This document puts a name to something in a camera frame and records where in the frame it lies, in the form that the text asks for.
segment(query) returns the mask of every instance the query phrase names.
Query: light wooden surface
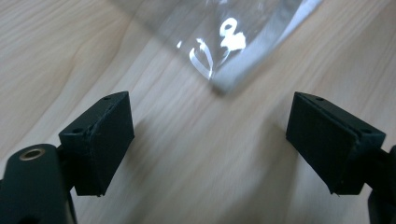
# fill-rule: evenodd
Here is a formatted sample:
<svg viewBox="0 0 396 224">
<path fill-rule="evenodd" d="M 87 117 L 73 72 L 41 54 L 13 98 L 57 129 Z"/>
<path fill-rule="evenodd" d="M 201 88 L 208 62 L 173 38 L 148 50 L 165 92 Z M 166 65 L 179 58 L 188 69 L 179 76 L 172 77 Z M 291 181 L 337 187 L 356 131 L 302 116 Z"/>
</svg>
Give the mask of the light wooden surface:
<svg viewBox="0 0 396 224">
<path fill-rule="evenodd" d="M 285 140 L 295 91 L 396 144 L 396 2 L 325 0 L 235 92 L 220 96 L 117 0 L 0 2 L 0 158 L 129 91 L 136 138 L 79 223 L 369 223 Z"/>
</svg>

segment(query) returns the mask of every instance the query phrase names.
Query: black 3d-printed part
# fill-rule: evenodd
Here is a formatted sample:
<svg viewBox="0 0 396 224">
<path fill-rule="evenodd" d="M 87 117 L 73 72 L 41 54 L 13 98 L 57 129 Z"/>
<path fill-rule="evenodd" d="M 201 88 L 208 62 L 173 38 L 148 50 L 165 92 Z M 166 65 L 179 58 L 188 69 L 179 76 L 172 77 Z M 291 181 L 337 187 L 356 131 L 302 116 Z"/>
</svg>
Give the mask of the black 3d-printed part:
<svg viewBox="0 0 396 224">
<path fill-rule="evenodd" d="M 75 223 L 56 147 L 22 149 L 7 162 L 0 189 L 0 223 Z"/>
<path fill-rule="evenodd" d="M 377 155 L 385 134 L 315 95 L 296 92 L 287 139 L 331 193 L 359 194 L 365 163 Z"/>
<path fill-rule="evenodd" d="M 104 195 L 134 139 L 127 91 L 108 95 L 59 133 L 78 195 Z"/>
<path fill-rule="evenodd" d="M 370 223 L 396 223 L 396 146 L 380 166 L 383 184 L 369 198 Z"/>
</svg>

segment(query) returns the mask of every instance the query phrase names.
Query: black plastic block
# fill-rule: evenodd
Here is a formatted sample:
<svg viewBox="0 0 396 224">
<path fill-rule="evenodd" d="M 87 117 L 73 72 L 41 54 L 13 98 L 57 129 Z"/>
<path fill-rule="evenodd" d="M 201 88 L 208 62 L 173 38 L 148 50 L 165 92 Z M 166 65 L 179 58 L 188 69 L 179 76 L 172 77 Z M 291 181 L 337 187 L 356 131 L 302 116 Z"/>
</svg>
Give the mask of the black plastic block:
<svg viewBox="0 0 396 224">
<path fill-rule="evenodd" d="M 134 139 L 127 91 L 99 100 L 59 133 L 78 195 L 104 195 Z"/>
<path fill-rule="evenodd" d="M 72 223 L 56 147 L 24 148 L 7 162 L 0 189 L 0 223 Z"/>
<path fill-rule="evenodd" d="M 315 95 L 296 92 L 287 139 L 327 184 L 331 193 L 359 194 L 364 164 L 385 134 Z"/>
</svg>

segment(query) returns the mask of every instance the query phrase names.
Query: wooden table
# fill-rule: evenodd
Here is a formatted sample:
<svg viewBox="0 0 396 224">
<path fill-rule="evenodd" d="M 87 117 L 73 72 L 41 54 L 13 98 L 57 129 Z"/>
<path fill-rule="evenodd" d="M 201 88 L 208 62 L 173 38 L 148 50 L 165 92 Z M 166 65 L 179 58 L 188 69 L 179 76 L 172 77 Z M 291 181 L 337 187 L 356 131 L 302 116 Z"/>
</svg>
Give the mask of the wooden table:
<svg viewBox="0 0 396 224">
<path fill-rule="evenodd" d="M 285 139 L 295 91 L 320 95 L 396 144 L 396 2 L 325 0 L 221 96 L 116 0 L 0 3 L 0 158 L 129 91 L 135 140 L 79 223 L 369 223 L 360 196 L 331 195 Z"/>
</svg>

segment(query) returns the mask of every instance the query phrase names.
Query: transparent plastic film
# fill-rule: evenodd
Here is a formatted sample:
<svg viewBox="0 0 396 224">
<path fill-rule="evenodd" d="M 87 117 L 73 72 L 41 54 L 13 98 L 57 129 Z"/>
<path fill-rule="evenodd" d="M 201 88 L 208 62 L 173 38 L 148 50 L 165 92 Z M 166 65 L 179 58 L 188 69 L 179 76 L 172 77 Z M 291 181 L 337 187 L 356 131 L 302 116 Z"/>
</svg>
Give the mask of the transparent plastic film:
<svg viewBox="0 0 396 224">
<path fill-rule="evenodd" d="M 302 0 L 121 1 L 224 92 L 280 43 L 302 4 Z"/>
</svg>

